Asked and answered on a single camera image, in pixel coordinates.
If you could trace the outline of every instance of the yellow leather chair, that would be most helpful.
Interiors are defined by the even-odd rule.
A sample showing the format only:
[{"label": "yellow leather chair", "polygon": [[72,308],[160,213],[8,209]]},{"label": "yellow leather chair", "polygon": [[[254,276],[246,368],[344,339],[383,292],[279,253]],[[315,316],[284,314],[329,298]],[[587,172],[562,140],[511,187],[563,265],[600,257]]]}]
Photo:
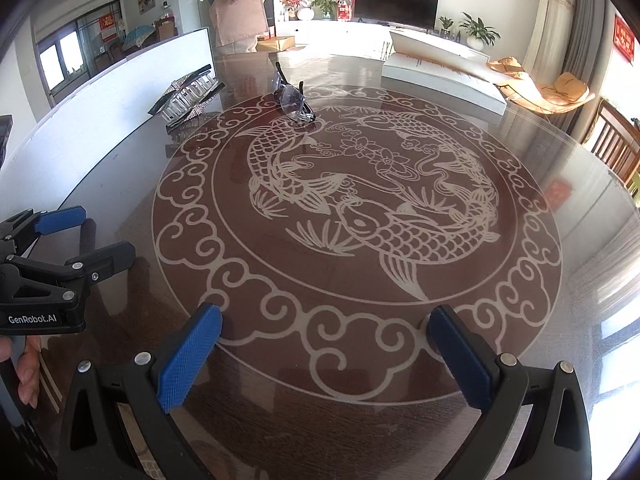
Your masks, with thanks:
[{"label": "yellow leather chair", "polygon": [[505,81],[494,83],[507,100],[535,113],[564,114],[595,97],[585,83],[569,72],[560,75],[552,85],[537,86],[514,57],[491,61],[487,66],[509,76]]}]

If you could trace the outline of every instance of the white vase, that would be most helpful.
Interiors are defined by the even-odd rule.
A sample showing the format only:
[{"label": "white vase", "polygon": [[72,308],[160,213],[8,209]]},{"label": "white vase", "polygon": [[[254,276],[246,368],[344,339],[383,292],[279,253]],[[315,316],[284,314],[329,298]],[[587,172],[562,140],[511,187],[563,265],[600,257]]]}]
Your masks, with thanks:
[{"label": "white vase", "polygon": [[315,15],[316,13],[314,12],[314,10],[308,7],[303,7],[303,9],[300,9],[298,11],[298,19],[304,22],[308,22],[309,20],[312,20]]},{"label": "white vase", "polygon": [[484,41],[478,40],[475,36],[469,36],[466,38],[466,44],[468,44],[468,46],[473,50],[479,50],[482,52],[482,49],[484,49]]}]

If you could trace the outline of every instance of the television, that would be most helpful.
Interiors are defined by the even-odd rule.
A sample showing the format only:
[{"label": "television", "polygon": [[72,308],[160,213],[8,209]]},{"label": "television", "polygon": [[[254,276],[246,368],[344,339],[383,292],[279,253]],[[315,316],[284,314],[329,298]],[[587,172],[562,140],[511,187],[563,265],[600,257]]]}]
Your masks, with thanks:
[{"label": "television", "polygon": [[438,0],[356,0],[353,19],[435,28]]}]

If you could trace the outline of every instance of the blue gripper pad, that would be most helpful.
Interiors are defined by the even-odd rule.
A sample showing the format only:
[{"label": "blue gripper pad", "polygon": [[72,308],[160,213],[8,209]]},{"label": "blue gripper pad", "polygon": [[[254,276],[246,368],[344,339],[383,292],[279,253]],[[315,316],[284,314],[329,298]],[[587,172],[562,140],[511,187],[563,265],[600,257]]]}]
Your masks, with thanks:
[{"label": "blue gripper pad", "polygon": [[444,309],[432,311],[427,330],[468,405],[487,410],[494,402],[491,375]]},{"label": "blue gripper pad", "polygon": [[81,226],[86,220],[86,211],[80,206],[51,211],[40,216],[35,225],[36,232],[50,235],[65,229]]},{"label": "blue gripper pad", "polygon": [[158,374],[158,402],[165,413],[181,406],[222,331],[222,313],[210,304]]}]

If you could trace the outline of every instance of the dining table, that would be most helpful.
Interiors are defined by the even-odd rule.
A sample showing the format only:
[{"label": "dining table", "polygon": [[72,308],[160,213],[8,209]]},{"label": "dining table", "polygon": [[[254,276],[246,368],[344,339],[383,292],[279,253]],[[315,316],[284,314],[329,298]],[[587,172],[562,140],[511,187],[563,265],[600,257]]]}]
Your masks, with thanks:
[{"label": "dining table", "polygon": [[[283,113],[276,61],[304,82],[314,122]],[[640,433],[634,202],[553,119],[512,103],[489,114],[382,67],[304,50],[220,57],[226,88],[200,117],[170,132],[150,117],[78,182],[62,207],[88,220],[31,257],[126,240],[136,260],[92,288],[83,332],[43,338],[33,423],[53,458],[78,362],[128,362],[209,302],[222,334],[171,416],[215,478],[436,478],[480,415],[426,333],[448,304],[496,353],[573,365],[593,479],[609,477]]]}]

